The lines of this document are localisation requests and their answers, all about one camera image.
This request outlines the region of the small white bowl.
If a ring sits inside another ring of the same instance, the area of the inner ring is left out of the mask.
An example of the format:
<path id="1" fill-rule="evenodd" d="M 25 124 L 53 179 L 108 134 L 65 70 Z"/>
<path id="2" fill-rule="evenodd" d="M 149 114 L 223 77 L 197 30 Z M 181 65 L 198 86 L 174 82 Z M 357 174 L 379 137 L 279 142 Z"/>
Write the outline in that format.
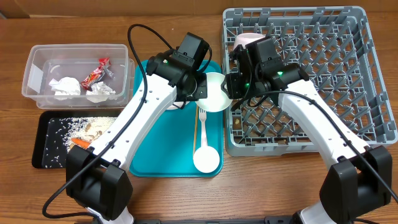
<path id="1" fill-rule="evenodd" d="M 207 97 L 196 102 L 199 108 L 213 113 L 225 110 L 232 103 L 232 99 L 221 89 L 224 78 L 222 73 L 206 73 Z"/>

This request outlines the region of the small white round cup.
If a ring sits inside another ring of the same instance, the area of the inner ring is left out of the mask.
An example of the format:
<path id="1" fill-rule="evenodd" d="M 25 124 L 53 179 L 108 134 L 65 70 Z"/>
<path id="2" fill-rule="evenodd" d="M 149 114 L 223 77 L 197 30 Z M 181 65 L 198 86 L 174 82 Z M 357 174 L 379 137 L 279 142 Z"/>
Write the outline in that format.
<path id="1" fill-rule="evenodd" d="M 210 146 L 198 148 L 193 155 L 193 164 L 202 173 L 211 173 L 220 164 L 220 155 L 217 150 Z"/>

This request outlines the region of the white napkin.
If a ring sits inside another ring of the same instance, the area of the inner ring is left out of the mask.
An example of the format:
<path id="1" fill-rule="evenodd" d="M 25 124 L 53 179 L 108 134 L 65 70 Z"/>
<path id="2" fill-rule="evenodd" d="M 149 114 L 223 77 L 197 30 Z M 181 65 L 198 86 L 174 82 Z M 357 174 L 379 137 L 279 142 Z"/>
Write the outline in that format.
<path id="1" fill-rule="evenodd" d="M 54 91 L 55 98 L 57 100 L 71 99 L 71 96 L 81 95 L 80 82 L 76 78 L 64 77 L 59 81 L 52 79 L 49 82 L 51 90 Z"/>
<path id="2" fill-rule="evenodd" d="M 86 98 L 93 103 L 100 103 L 106 100 L 114 100 L 117 96 L 112 88 L 103 82 L 97 82 L 92 84 L 91 90 L 86 91 Z"/>

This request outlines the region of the red snack wrapper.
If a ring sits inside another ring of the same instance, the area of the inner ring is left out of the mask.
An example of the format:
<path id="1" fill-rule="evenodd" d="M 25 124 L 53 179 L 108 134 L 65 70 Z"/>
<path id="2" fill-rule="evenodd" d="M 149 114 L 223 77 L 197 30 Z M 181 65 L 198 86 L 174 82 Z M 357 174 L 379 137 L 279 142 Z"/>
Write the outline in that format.
<path id="1" fill-rule="evenodd" d="M 100 58 L 99 67 L 93 70 L 81 83 L 80 86 L 91 91 L 91 86 L 95 83 L 100 82 L 105 75 L 110 78 L 114 78 L 114 73 L 109 69 L 111 66 L 110 58 Z"/>

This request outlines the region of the orange carrot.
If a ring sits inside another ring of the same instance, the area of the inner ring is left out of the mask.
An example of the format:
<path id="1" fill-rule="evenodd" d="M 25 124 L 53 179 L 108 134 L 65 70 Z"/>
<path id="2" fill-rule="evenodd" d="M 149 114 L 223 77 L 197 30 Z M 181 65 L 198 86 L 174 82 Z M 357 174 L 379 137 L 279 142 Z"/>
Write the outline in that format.
<path id="1" fill-rule="evenodd" d="M 83 149 L 87 149 L 90 146 L 90 142 L 82 140 L 82 139 L 78 139 L 78 138 L 71 138 L 72 143 L 74 143 L 75 145 L 82 147 Z"/>

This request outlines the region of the white bowl with food scraps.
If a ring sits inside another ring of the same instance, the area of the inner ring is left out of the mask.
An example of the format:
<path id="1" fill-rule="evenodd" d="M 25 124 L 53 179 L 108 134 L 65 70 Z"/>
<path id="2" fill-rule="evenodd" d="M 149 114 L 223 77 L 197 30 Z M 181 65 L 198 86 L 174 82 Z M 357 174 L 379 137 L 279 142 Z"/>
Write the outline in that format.
<path id="1" fill-rule="evenodd" d="M 235 42 L 233 45 L 233 51 L 238 47 L 238 45 L 242 45 L 243 49 L 246 49 L 246 45 L 251 42 L 266 38 L 262 34 L 258 33 L 242 33 L 236 36 Z"/>

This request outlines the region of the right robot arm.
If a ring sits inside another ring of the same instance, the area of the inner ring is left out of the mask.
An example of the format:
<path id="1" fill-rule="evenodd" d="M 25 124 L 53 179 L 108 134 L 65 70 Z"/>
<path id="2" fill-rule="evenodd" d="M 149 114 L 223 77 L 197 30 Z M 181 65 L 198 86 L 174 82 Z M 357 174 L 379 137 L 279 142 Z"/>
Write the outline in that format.
<path id="1" fill-rule="evenodd" d="M 307 72 L 285 64 L 271 37 L 236 37 L 230 55 L 238 73 L 226 76 L 223 89 L 234 107 L 253 98 L 270 98 L 300 126 L 318 148 L 328 173 L 319 201 L 295 212 L 290 223 L 353 223 L 365 213 L 397 199 L 392 190 L 392 156 L 353 133 L 318 94 Z"/>

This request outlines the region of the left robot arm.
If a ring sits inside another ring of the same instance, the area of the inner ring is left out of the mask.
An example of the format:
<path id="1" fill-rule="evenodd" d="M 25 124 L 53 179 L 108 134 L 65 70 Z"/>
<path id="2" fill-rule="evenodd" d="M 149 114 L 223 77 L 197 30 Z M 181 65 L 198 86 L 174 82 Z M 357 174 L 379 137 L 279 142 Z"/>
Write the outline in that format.
<path id="1" fill-rule="evenodd" d="M 126 171 L 169 106 L 207 97 L 201 63 L 210 51 L 205 40 L 189 32 L 178 49 L 151 57 L 139 89 L 109 129 L 87 149 L 78 145 L 70 149 L 67 195 L 85 207 L 95 223 L 133 223 L 127 209 L 133 187 Z"/>

